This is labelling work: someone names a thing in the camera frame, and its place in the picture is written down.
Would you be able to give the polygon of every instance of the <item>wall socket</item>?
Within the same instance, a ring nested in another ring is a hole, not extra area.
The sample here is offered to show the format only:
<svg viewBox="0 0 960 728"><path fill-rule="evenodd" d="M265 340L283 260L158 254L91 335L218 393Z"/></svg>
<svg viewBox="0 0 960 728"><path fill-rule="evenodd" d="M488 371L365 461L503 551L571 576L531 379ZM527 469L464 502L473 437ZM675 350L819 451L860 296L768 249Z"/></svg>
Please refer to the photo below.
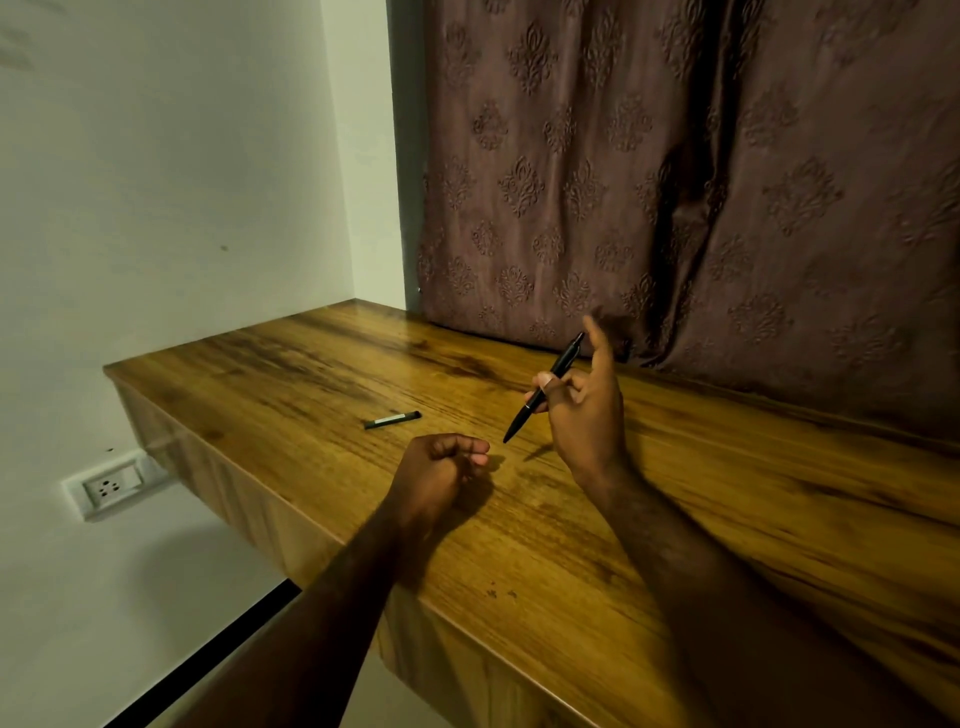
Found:
<svg viewBox="0 0 960 728"><path fill-rule="evenodd" d="M94 521L107 510L170 480L170 474L143 450L128 452L100 467L63 481L70 500L84 521Z"/></svg>

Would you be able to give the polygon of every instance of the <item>wooden desk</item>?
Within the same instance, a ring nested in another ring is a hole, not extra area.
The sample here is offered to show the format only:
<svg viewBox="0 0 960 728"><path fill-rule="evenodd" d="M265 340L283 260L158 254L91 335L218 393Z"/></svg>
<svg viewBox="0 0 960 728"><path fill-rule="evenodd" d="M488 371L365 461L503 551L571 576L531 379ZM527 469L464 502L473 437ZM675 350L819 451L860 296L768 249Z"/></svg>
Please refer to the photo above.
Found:
<svg viewBox="0 0 960 728"><path fill-rule="evenodd" d="M348 302L107 367L143 446L305 586L385 494L408 440L489 438L493 489L375 648L461 728L712 725L642 582L550 449L503 431L553 358ZM960 719L954 454L624 371L647 476ZM364 431L362 420L423 419Z"/></svg>

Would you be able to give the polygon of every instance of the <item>pen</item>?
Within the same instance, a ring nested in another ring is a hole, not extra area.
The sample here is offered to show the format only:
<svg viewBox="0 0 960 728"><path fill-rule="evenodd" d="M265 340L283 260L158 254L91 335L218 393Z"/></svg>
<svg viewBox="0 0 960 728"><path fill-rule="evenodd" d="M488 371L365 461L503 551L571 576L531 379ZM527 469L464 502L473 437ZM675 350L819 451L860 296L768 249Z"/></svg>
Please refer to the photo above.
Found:
<svg viewBox="0 0 960 728"><path fill-rule="evenodd" d="M393 423L405 423L410 420L419 420L420 412L414 410L413 412L406 412L402 415L390 415L389 417L381 417L379 420L370 420L369 422L363 423L364 429L374 429L375 427L382 427L383 425L392 425Z"/></svg>
<svg viewBox="0 0 960 728"><path fill-rule="evenodd" d="M567 370L573 364L574 359L577 358L577 355L580 353L580 343L584 340L584 333L581 331L577 334L577 338L570 342L570 345L564 350L560 356L557 357L557 360L553 363L553 366L550 367L550 372L559 379L561 376L565 375ZM507 442L510 438L516 435L520 428L523 427L523 424L530 419L530 415L534 413L534 410L537 409L541 404L546 401L546 395L543 393L543 390L539 387L537 391L534 392L533 396L520 407L520 411L516 413L514 421L510 423L510 426L507 427L507 434L503 436L503 442Z"/></svg>

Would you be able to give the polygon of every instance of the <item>curtain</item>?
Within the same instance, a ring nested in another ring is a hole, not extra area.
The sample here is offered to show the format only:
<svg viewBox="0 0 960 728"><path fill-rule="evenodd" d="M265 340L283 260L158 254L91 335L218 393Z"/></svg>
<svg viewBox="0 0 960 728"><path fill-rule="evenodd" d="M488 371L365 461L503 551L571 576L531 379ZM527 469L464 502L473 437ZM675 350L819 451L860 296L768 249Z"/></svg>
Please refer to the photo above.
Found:
<svg viewBox="0 0 960 728"><path fill-rule="evenodd" d="M431 321L960 440L960 6L426 1Z"/></svg>

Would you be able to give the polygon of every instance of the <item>desk surface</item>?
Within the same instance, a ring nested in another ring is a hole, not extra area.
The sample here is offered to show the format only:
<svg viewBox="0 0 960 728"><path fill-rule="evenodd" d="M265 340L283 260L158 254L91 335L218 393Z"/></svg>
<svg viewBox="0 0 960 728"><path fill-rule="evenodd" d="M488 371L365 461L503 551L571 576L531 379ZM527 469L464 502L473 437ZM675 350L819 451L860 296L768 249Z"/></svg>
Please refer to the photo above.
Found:
<svg viewBox="0 0 960 728"><path fill-rule="evenodd" d="M347 302L107 372L340 542L411 437L489 439L492 492L436 551L420 603L589 722L700 723L655 604L550 448L547 421L500 445L552 358ZM960 719L954 455L662 376L620 381L647 477ZM414 409L421 420L361 426Z"/></svg>

